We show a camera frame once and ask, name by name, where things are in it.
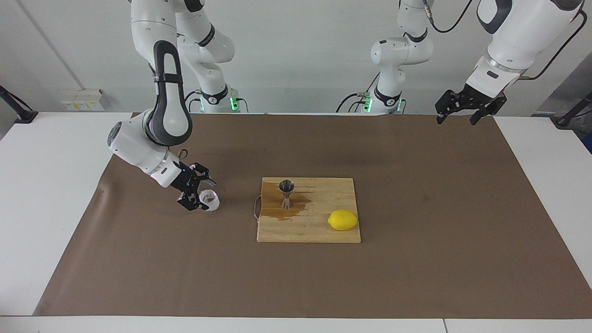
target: jigger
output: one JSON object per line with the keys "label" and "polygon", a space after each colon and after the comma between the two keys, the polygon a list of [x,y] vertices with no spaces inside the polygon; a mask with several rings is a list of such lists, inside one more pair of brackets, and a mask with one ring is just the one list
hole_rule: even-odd
{"label": "jigger", "polygon": [[291,180],[283,180],[279,183],[279,190],[284,195],[284,199],[282,200],[282,208],[283,209],[290,209],[290,194],[294,191],[294,183]]}

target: white table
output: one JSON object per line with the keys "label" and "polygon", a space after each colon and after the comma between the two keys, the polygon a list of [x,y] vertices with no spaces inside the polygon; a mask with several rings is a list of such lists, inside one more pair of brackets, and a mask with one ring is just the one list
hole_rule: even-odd
{"label": "white table", "polygon": [[[5,315],[0,332],[592,332],[592,320],[27,317],[111,157],[109,130],[129,117],[41,113],[0,140],[0,315]],[[548,119],[496,121],[592,286],[592,155],[573,133],[555,129]]]}

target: yellow lemon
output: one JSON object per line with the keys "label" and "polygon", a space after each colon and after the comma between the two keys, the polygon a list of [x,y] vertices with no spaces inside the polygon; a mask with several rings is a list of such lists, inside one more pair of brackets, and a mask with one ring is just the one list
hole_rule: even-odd
{"label": "yellow lemon", "polygon": [[329,224],[336,230],[349,230],[358,224],[356,215],[345,209],[337,209],[328,219]]}

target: cutting board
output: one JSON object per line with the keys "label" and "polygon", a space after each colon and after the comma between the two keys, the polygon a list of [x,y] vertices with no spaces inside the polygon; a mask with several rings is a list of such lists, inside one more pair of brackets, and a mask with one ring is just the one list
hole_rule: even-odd
{"label": "cutting board", "polygon": [[[282,180],[294,182],[292,207],[282,208]],[[358,216],[356,193],[351,178],[264,177],[261,184],[261,213],[258,242],[360,243],[359,223],[338,231],[329,225],[331,212],[347,209]]]}

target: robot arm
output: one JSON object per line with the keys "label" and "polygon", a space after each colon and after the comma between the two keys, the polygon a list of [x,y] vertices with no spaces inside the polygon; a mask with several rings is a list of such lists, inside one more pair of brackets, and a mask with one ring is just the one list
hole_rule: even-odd
{"label": "robot arm", "polygon": [[372,46],[372,61],[380,68],[380,78],[371,92],[368,112],[392,113],[405,82],[400,66],[416,65],[432,57],[434,46],[427,36],[429,22],[423,0],[402,0],[397,22],[405,31],[403,37],[381,40]]}
{"label": "robot arm", "polygon": [[[191,33],[205,34],[214,39],[213,26],[205,20],[191,20],[192,12],[199,15],[200,0],[133,0],[131,2],[131,30],[138,53],[150,64],[156,85],[156,105],[152,110],[128,121],[117,123],[107,143],[121,159],[140,168],[162,187],[173,186],[181,191],[177,201],[188,210],[208,210],[200,202],[198,188],[201,181],[214,186],[209,170],[194,163],[183,164],[168,147],[180,145],[189,138],[192,122],[185,106],[181,61],[177,49],[177,23],[192,26]],[[216,56],[218,43],[205,43],[202,53]]]}
{"label": "robot arm", "polygon": [[479,22],[493,35],[487,52],[459,93],[448,90],[436,103],[438,123],[449,114],[470,109],[475,125],[497,114],[506,102],[503,91],[514,84],[578,14],[583,0],[481,0]]}
{"label": "robot arm", "polygon": [[183,0],[173,3],[181,35],[179,54],[200,83],[203,112],[237,112],[234,99],[238,93],[226,84],[222,70],[216,65],[234,58],[234,44],[210,23],[203,0],[196,0],[193,8],[186,7]]}

